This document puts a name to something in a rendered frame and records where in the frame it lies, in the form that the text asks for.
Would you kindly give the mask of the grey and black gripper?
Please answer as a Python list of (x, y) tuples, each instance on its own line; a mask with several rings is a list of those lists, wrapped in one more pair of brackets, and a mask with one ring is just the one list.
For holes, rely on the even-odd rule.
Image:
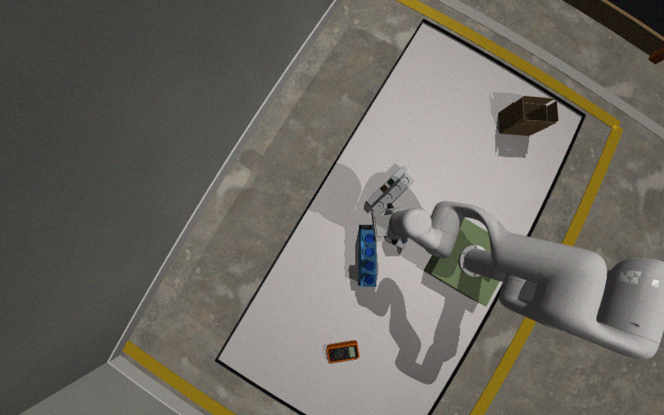
[[(396, 207), (395, 208), (395, 207), (393, 207), (392, 203), (387, 203), (387, 210), (385, 211), (384, 215), (394, 214), (394, 213), (396, 213), (398, 211), (401, 211), (401, 210), (405, 210), (405, 209), (402, 208), (402, 207)], [(388, 236), (388, 238), (392, 240), (393, 245), (396, 245), (397, 242), (398, 242), (398, 239), (401, 239), (396, 234), (395, 235), (390, 235), (390, 236)]]

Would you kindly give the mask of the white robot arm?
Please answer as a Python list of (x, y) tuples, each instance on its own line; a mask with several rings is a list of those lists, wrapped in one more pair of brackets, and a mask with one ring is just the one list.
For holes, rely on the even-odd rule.
[(510, 233), (486, 210), (454, 201), (439, 202), (431, 216), (421, 208), (371, 215), (375, 242), (405, 236), (441, 259), (451, 255), (463, 218), (479, 220), (491, 251), (466, 246), (459, 265), (471, 277), (503, 282), (503, 306), (631, 358), (649, 359), (658, 350), (664, 331), (663, 261), (626, 259), (607, 271), (595, 252)]

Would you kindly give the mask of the orange digital multimeter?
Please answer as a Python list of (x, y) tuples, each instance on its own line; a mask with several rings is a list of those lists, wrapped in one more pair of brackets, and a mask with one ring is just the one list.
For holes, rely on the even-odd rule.
[(360, 358), (357, 341), (329, 344), (327, 353), (330, 363)]

